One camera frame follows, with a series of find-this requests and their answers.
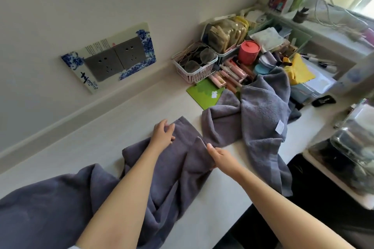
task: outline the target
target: person's left hand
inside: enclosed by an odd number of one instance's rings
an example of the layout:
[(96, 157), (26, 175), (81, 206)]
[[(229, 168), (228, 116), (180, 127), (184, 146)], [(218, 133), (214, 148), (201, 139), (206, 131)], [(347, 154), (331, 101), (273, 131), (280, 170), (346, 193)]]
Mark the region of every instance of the person's left hand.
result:
[(154, 126), (153, 135), (148, 145), (148, 147), (154, 148), (160, 153), (165, 150), (173, 140), (175, 140), (175, 137), (173, 136), (175, 124), (168, 125), (167, 122), (168, 120), (164, 119)]

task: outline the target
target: yellow cloth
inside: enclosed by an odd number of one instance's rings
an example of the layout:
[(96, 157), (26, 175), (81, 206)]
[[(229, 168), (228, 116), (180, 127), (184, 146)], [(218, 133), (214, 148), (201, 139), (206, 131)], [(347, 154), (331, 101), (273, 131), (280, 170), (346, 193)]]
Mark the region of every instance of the yellow cloth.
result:
[[(291, 63), (287, 57), (283, 58), (283, 62)], [(301, 55), (298, 53), (295, 54), (292, 66), (286, 66), (284, 67), (284, 70), (288, 75), (291, 86), (302, 84), (315, 78), (315, 75), (309, 71), (308, 66), (306, 66)]]

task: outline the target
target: red lid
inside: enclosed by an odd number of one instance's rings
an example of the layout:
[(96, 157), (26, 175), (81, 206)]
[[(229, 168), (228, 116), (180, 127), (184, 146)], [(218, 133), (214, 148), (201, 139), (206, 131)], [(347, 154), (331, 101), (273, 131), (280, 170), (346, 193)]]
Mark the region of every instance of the red lid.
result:
[(260, 46), (252, 40), (245, 41), (241, 46), (246, 53), (258, 53), (261, 49)]

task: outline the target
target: white wall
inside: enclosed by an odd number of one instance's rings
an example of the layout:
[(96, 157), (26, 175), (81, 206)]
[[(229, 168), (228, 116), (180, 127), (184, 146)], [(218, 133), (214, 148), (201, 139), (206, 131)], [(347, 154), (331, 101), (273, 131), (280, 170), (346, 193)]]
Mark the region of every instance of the white wall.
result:
[[(256, 0), (0, 0), (0, 151), (129, 81), (199, 35), (208, 18)], [(59, 56), (147, 21), (157, 63), (91, 95)]]

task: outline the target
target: white label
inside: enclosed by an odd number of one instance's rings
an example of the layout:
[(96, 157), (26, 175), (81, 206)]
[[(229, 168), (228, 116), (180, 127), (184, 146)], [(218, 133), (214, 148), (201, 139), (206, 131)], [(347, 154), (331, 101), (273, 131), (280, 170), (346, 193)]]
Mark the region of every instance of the white label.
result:
[(277, 128), (275, 128), (275, 131), (276, 131), (279, 135), (282, 135), (283, 130), (284, 130), (284, 123), (280, 120), (280, 121), (278, 122)]

